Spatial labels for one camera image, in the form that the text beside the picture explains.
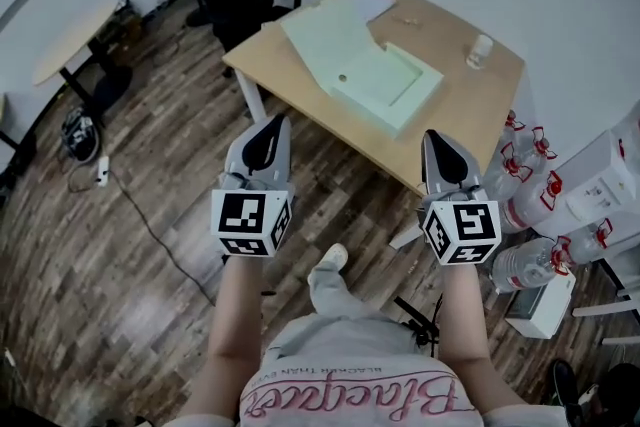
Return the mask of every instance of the parquet floor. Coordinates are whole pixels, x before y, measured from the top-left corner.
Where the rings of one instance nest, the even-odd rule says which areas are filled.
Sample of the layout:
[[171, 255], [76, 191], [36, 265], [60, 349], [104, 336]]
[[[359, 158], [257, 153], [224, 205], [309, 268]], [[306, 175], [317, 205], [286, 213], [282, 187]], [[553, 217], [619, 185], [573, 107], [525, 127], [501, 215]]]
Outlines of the parquet floor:
[[[222, 48], [211, 30], [182, 27], [192, 7], [193, 0], [179, 0], [167, 8], [125, 55], [134, 81], [105, 117], [104, 150], [155, 233], [215, 296], [221, 262], [211, 251], [209, 191], [229, 143], [250, 121], [235, 79], [221, 76]], [[94, 76], [89, 68], [80, 80]], [[58, 134], [76, 104], [65, 93], [42, 120], [38, 154], [2, 214], [0, 342], [17, 361], [27, 405], [60, 425], [134, 414], [162, 422], [187, 396], [215, 311], [149, 237], [113, 180], [69, 193], [70, 162]], [[421, 241], [398, 253], [387, 245], [413, 219], [417, 199], [281, 101], [270, 98], [266, 108], [292, 121], [298, 196], [286, 242], [266, 268], [277, 295], [264, 301], [265, 343], [310, 311], [306, 275], [334, 242], [351, 252], [345, 279], [355, 295], [400, 319], [399, 294], [430, 317], [440, 294], [433, 255]], [[94, 176], [80, 170], [73, 185]], [[572, 306], [615, 297], [600, 267], [577, 276]], [[553, 340], [527, 340], [502, 320], [509, 298], [496, 297], [487, 280], [483, 287], [496, 365], [533, 402], [555, 357], [568, 359], [586, 384], [614, 358], [614, 349], [598, 345], [603, 335], [640, 334], [623, 313], [567, 317]], [[627, 349], [626, 359], [640, 361], [638, 351]]]

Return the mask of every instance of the white t-shirt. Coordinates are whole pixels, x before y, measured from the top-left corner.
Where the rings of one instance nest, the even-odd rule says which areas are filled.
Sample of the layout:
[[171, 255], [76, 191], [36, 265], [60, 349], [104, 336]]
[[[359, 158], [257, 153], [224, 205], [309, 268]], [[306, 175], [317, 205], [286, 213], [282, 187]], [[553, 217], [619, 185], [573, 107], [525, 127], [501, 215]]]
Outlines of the white t-shirt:
[[[411, 332], [398, 324], [312, 315], [285, 331], [242, 393], [243, 427], [567, 426], [561, 407], [510, 406], [482, 417], [451, 369], [416, 354]], [[234, 425], [194, 415], [166, 427]]]

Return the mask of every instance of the sneaker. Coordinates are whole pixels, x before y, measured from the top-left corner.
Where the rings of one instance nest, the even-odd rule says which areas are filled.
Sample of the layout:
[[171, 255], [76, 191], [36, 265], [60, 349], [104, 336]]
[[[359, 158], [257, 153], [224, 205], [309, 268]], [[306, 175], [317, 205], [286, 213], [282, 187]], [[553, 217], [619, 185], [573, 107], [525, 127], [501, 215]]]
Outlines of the sneaker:
[[342, 244], [334, 244], [327, 250], [322, 259], [316, 264], [316, 267], [318, 265], [321, 265], [322, 263], [330, 262], [331, 265], [333, 265], [336, 270], [340, 272], [340, 270], [347, 264], [348, 259], [349, 252], [347, 251], [347, 248]]

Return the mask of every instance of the white box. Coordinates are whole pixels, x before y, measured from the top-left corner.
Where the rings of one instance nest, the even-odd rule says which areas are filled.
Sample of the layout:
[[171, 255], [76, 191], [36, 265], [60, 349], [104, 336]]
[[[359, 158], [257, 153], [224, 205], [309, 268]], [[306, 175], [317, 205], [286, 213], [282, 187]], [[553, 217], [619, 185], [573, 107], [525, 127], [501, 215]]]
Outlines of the white box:
[[505, 320], [527, 338], [550, 339], [564, 318], [576, 277], [556, 275], [540, 288], [517, 292]]
[[560, 166], [562, 194], [551, 217], [533, 227], [548, 237], [564, 235], [621, 210], [636, 199], [636, 180], [620, 155], [618, 139], [603, 132]]
[[441, 265], [482, 263], [502, 241], [497, 201], [434, 201], [421, 228]]
[[211, 234], [227, 255], [274, 256], [290, 222], [286, 191], [211, 191]]

